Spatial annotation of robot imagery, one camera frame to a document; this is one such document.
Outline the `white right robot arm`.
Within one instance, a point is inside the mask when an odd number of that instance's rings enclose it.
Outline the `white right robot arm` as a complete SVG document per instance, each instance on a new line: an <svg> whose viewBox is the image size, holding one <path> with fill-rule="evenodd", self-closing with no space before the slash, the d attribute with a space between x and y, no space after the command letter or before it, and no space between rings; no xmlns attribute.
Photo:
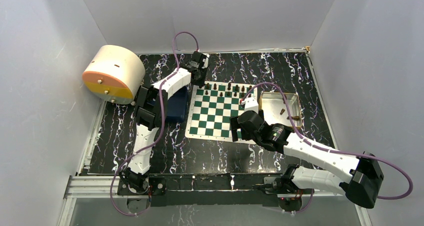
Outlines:
<svg viewBox="0 0 424 226"><path fill-rule="evenodd" d="M308 161L318 169L291 164L273 182L265 182L259 189L269 194L295 193L314 189L344 195L352 203L372 209L375 206L384 174L373 154L343 156L327 146L312 146L308 138L298 136L292 127L281 123L268 124L253 110L230 118L233 142L252 140L271 152L278 152Z"/></svg>

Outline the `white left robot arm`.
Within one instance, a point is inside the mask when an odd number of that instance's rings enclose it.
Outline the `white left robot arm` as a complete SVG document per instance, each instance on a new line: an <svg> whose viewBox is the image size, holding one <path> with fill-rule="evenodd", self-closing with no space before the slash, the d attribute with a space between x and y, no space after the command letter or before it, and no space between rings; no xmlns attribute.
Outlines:
<svg viewBox="0 0 424 226"><path fill-rule="evenodd" d="M156 134L163 134L168 100L187 85L204 86L209 67L209 55L195 51L191 59L171 74L149 87L141 86L135 104L136 136L133 154L125 169L118 173L120 180L135 194L144 194L150 184L148 173Z"/></svg>

